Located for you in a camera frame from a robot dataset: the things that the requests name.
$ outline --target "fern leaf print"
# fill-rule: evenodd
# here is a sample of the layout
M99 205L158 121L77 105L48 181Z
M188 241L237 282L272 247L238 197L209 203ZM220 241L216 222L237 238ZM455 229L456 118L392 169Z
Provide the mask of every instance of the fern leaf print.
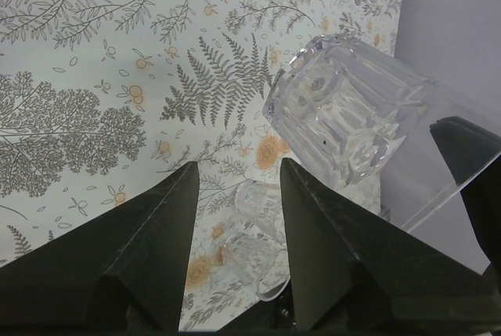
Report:
M161 120L188 119L195 125L198 112L203 125L208 119L216 126L223 114L227 128L234 114L239 122L243 120L248 104L256 95L265 97L265 87L271 87L272 83L268 50L260 52L253 34L251 47L227 34L223 36L229 50L215 48L200 36L201 54L188 51L191 68L177 66L181 87L171 86L172 96L165 99Z
M7 225L7 228L10 230L10 233L12 233L14 242L16 243L16 248L14 249L14 255L16 258L29 254L32 250L26 237L12 225Z

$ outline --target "patterned backdrop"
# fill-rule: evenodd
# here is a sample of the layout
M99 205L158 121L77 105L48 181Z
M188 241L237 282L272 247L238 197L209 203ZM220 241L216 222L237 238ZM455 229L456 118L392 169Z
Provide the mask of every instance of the patterned backdrop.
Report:
M232 216L233 190L277 182L291 156L261 115L274 74L317 34L392 54L400 2L0 0L0 265L195 160L180 327L222 327L257 301L218 250L256 233Z

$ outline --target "orange flower print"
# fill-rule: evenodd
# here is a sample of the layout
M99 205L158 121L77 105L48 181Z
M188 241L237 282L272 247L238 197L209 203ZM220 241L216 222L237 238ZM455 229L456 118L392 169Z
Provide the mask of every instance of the orange flower print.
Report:
M178 48L176 48L175 46L171 46L169 47L169 49L167 50L164 50L168 56L170 56L172 59L174 58L179 58L179 54L178 54Z
M284 139L280 139L278 144L281 154L288 154L290 152L290 146Z
M118 207L120 204L123 204L127 199L127 195L125 195L123 191L124 188L125 185L122 185L118 188L118 191L115 191L115 189L112 186L108 186L108 191L113 196L113 198L106 199L105 201L102 201L101 204L115 203L115 207Z
M156 143L157 143L157 150L153 152L151 158L156 158L156 159L161 158L165 162L167 162L167 159L171 156L170 144L162 140L156 141Z
M272 64L272 67L278 65L280 62L280 51L275 48L270 48L269 60Z
M218 238L220 238L224 232L225 232L225 223L220 222L219 224L217 224L215 227L212 228L212 234L211 234L212 241L215 241Z
M279 158L279 140L272 135L266 136L256 151L256 163L262 170L270 169Z
M322 14L322 22L320 23L319 28L322 29L323 33L329 33L330 21L324 14Z
M209 0L204 0L207 5L204 7L204 14L206 16L210 16L212 14L218 15L218 12L214 9L214 7L217 7L218 5L213 5L209 2Z
M117 97L130 97L130 99L128 99L124 103L132 103L137 110L144 112L145 110L142 106L144 102L144 94L142 88L139 85L132 85L129 88L127 88L125 85L122 85L122 89L125 91L125 93L118 93Z
M149 61L152 58L151 56L144 56L138 49L133 49L133 50L139 56L139 59L135 61L135 65L137 66L137 68L143 70L147 66L154 66L154 64Z
M211 273L211 260L207 256L200 256L191 261L186 274L187 291L192 291L205 284Z
M238 155L242 158L247 157L249 154L251 154L252 148L251 148L251 143L247 144L246 146L242 145L242 142L240 142L240 146L235 148L235 150L238 151Z

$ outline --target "clear glass tumbler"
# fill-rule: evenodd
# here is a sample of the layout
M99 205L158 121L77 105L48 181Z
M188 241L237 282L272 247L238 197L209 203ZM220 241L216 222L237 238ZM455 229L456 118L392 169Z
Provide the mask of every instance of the clear glass tumbler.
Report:
M263 114L321 182L374 213L389 209L408 231L501 154L459 160L463 175L453 178L432 134L473 124L501 135L499 110L346 35L301 49L277 74Z
M238 186L235 209L273 240L285 244L280 186L249 179Z
M265 302L277 298L290 279L287 250L271 240L235 233L225 242L222 259Z

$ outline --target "gray wall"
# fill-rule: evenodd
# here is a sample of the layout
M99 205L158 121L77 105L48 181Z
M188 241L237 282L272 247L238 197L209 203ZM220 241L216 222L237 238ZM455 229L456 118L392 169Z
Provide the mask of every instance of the gray wall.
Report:
M402 0L395 57L501 108L501 0ZM459 197L414 233L482 272L488 264Z

